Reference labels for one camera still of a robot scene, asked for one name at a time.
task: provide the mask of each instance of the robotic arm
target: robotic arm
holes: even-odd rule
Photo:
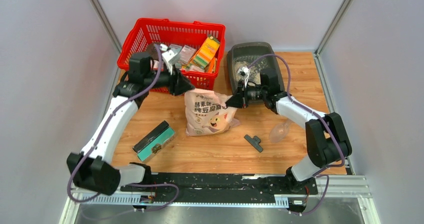
[[[249,73],[241,72],[241,74],[249,76]],[[227,106],[247,108],[249,101],[262,99],[268,109],[289,118],[305,129],[307,155],[286,171],[285,181],[290,191],[299,192],[321,169],[341,160],[335,143],[330,137],[325,136],[327,130],[317,116],[328,125],[343,156],[347,157],[352,153],[351,143],[340,115],[335,112],[325,114],[316,111],[289,96],[284,87],[280,86],[275,70],[267,68],[260,72],[261,85],[247,85],[246,81],[247,78],[245,81],[239,81],[236,92],[226,102]]]
[[[166,57],[169,56],[171,58],[173,52],[169,50],[162,55],[164,54]],[[182,75],[179,69],[169,68],[170,65],[167,58],[164,60],[167,65],[167,71],[160,73],[153,88],[167,87],[169,93],[173,96],[181,95],[195,88],[191,82]],[[100,126],[90,141],[82,148],[80,153],[69,154],[66,163],[72,174],[84,155],[89,153],[96,138],[99,134],[102,134],[97,146],[89,156],[86,157],[73,177],[73,183],[77,187],[105,195],[112,195],[119,187],[127,184],[150,184],[151,170],[147,165],[135,162],[130,163],[128,166],[117,168],[110,165],[115,148],[125,127],[134,114],[136,114],[143,100],[149,93],[146,92],[138,98],[127,102],[119,108],[113,118],[110,120],[108,120],[108,118],[110,118],[113,111],[122,105],[122,103],[139,94],[147,86],[153,83],[156,71],[152,70],[151,64],[152,58],[147,52],[136,52],[131,56],[129,59],[129,71],[122,76],[120,83],[115,87],[110,106]]]

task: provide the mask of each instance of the wood grain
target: wood grain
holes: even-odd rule
[[[310,52],[278,52],[289,64],[291,71],[290,92],[300,102],[323,112],[328,112],[320,78]],[[214,91],[231,94],[226,76],[226,58],[222,59]],[[282,62],[279,67],[287,86],[287,70]],[[241,125],[225,133],[206,136],[186,136],[187,125],[183,96],[150,92],[140,110],[128,123],[113,156],[112,165],[126,166],[140,162],[132,147],[163,120],[176,131],[175,139],[148,161],[153,172],[175,173],[230,173],[230,174],[285,174],[286,169],[298,163],[306,155],[305,131],[296,124],[279,143],[271,143],[271,129],[285,120],[268,110],[263,104],[239,109],[235,118]],[[258,136],[263,152],[259,153],[245,139]],[[343,167],[332,168],[327,174],[346,174]]]

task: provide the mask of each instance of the plastic bag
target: plastic bag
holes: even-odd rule
[[[213,90],[194,89],[184,94],[188,136],[219,134],[240,124],[234,119],[237,108],[227,107],[231,96]]]

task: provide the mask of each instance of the gray plastic tray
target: gray plastic tray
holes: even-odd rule
[[[237,83],[242,78],[237,75],[237,70],[240,66],[248,65],[256,60],[258,57],[265,54],[274,54],[274,51],[270,44],[266,42],[246,42],[234,45],[228,52],[227,68],[228,76],[231,84],[232,93],[234,94],[237,90]],[[249,81],[256,84],[261,84],[260,72],[262,69],[272,68],[275,69],[278,75],[278,82],[281,91],[285,90],[283,78],[281,76],[280,67],[277,62],[277,58],[274,56],[267,56],[262,60],[259,60],[255,66],[250,69]]]

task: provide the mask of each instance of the table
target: table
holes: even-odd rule
[[[277,52],[289,64],[291,71],[290,93],[296,99],[318,111],[328,108],[320,78],[311,52]],[[287,70],[278,60],[284,85],[287,87]],[[231,95],[226,73],[226,57],[222,58],[214,91]],[[187,125],[183,96],[150,92],[138,112],[128,123],[112,159],[114,167],[140,162],[133,146],[163,120],[176,132],[164,149],[146,164],[152,172],[175,173],[227,173],[227,174],[285,174],[286,169],[306,155],[305,130],[293,123],[284,140],[272,143],[268,139],[271,129],[286,120],[274,114],[263,104],[239,109],[235,118],[241,125],[225,133],[206,136],[186,136]],[[258,136],[263,152],[259,153],[244,136]],[[345,175],[343,167],[331,168],[327,174]]]

